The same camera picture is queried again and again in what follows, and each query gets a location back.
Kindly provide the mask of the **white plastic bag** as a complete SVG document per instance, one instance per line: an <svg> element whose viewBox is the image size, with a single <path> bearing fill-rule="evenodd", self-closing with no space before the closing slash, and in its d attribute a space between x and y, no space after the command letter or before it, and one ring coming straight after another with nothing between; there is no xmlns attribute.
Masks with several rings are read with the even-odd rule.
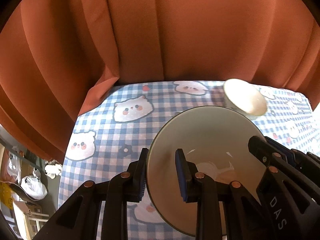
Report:
<svg viewBox="0 0 320 240"><path fill-rule="evenodd" d="M45 185L35 176L25 176L22 178L21 188L30 198L35 200L44 199L48 193Z"/></svg>

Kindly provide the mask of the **floral ceramic bowl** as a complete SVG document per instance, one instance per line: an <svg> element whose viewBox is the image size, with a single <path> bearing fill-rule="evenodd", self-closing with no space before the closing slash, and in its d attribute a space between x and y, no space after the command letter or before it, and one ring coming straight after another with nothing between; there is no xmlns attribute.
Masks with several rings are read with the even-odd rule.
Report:
<svg viewBox="0 0 320 240"><path fill-rule="evenodd" d="M179 148L198 171L225 184L237 180L257 198L265 167L248 150L253 136L264 138L249 119L218 106L195 107L169 120L151 144L146 171L148 193L159 215L181 233L195 235L197 207L183 201L178 184Z"/></svg>
<svg viewBox="0 0 320 240"><path fill-rule="evenodd" d="M267 101L255 85L240 79L223 84L224 106L255 120L267 112Z"/></svg>

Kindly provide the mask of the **orange curtain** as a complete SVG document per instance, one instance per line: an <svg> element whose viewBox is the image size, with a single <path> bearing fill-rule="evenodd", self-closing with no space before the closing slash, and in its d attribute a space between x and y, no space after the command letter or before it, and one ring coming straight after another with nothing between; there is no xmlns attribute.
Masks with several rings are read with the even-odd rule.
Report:
<svg viewBox="0 0 320 240"><path fill-rule="evenodd" d="M319 0L1 0L1 125L63 161L116 84L243 79L319 104Z"/></svg>

